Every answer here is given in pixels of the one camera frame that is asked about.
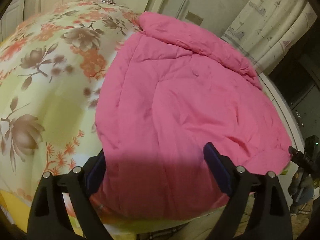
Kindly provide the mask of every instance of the curtain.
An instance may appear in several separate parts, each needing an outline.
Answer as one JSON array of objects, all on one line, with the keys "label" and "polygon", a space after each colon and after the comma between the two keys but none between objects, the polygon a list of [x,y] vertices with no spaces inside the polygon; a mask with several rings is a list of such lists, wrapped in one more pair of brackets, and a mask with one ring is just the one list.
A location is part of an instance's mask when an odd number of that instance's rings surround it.
[{"label": "curtain", "polygon": [[307,0],[250,0],[222,39],[269,75],[316,19]]}]

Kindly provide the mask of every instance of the quilted fabric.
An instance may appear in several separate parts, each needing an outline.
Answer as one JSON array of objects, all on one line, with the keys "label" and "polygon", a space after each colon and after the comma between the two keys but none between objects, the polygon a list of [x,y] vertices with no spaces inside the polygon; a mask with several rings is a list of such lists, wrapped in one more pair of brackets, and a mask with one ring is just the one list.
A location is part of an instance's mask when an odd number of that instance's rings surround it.
[{"label": "quilted fabric", "polygon": [[250,172],[279,173],[290,139],[250,62],[198,26],[144,13],[96,112],[107,171],[96,198],[130,218],[189,219],[228,201],[203,157],[212,142]]}]

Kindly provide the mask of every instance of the black camera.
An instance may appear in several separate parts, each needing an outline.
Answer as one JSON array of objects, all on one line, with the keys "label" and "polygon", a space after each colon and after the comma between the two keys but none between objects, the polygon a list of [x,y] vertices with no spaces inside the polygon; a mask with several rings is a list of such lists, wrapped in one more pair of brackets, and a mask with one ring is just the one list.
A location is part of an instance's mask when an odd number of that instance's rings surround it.
[{"label": "black camera", "polygon": [[320,178],[320,144],[315,135],[306,138],[304,153],[289,146],[291,161],[303,168],[313,179]]}]

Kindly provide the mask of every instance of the wall outlet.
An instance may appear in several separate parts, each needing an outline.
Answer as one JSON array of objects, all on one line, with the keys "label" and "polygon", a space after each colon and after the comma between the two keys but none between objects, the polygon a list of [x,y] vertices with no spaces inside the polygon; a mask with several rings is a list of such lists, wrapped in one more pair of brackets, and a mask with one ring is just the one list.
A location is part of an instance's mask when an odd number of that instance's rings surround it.
[{"label": "wall outlet", "polygon": [[194,24],[196,25],[201,25],[202,21],[203,21],[203,18],[199,17],[198,15],[192,13],[192,12],[189,12],[187,13],[187,15],[185,16],[185,19],[190,21],[190,22],[193,22]]}]

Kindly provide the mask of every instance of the metal screw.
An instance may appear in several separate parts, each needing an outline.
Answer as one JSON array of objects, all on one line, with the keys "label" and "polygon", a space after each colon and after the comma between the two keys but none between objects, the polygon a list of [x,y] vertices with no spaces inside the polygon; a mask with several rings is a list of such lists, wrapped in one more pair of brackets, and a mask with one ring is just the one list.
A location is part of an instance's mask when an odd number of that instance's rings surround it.
[{"label": "metal screw", "polygon": [[276,174],[273,171],[268,171],[268,176],[274,178],[276,177]]},{"label": "metal screw", "polygon": [[245,172],[245,167],[243,167],[243,166],[237,166],[236,170],[237,170],[239,173],[244,173],[244,172]]},{"label": "metal screw", "polygon": [[48,172],[48,171],[43,174],[43,177],[44,177],[45,179],[49,178],[50,176],[51,176],[51,173]]},{"label": "metal screw", "polygon": [[73,168],[72,171],[73,171],[73,173],[78,174],[79,172],[82,171],[82,168],[80,166],[76,166],[76,167]]}]

